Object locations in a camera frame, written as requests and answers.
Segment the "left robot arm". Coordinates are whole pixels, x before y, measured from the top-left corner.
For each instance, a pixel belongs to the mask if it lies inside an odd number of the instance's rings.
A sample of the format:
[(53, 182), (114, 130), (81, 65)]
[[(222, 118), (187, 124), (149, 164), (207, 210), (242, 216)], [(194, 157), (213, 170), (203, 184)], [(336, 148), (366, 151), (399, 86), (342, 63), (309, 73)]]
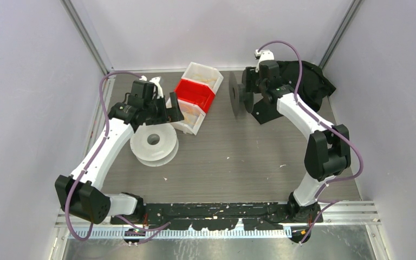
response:
[(101, 189), (120, 150), (138, 129), (175, 119), (172, 110), (166, 108), (160, 81), (160, 77), (133, 81), (125, 101), (110, 108), (101, 135), (79, 166), (69, 176), (56, 179), (55, 190), (66, 216), (93, 224), (114, 215), (123, 215), (131, 224), (144, 219), (140, 197), (130, 193), (107, 195)]

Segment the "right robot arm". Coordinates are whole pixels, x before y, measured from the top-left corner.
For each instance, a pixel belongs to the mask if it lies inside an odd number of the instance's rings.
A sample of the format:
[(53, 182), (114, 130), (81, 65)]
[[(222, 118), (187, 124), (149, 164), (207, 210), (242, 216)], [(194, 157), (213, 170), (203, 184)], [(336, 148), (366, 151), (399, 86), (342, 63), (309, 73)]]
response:
[(246, 67), (241, 82), (234, 72), (229, 73), (227, 90), (236, 118), (241, 109), (260, 125), (284, 117), (308, 142), (305, 176), (290, 194), (286, 207), (294, 222), (302, 222), (315, 210), (325, 186), (351, 164), (348, 128), (317, 114), (322, 99), (335, 89), (322, 70), (307, 61), (262, 61)]

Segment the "black perforated spool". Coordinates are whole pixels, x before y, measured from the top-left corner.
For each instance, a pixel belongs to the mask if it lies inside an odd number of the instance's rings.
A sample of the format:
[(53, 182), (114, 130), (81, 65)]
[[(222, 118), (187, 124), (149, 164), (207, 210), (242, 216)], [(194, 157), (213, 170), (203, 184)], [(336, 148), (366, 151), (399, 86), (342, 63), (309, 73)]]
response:
[(237, 82), (237, 78), (231, 71), (229, 74), (229, 96), (232, 111), (237, 117), (243, 107), (246, 112), (252, 113), (254, 107), (254, 93), (247, 88), (247, 71), (242, 73), (241, 83)]

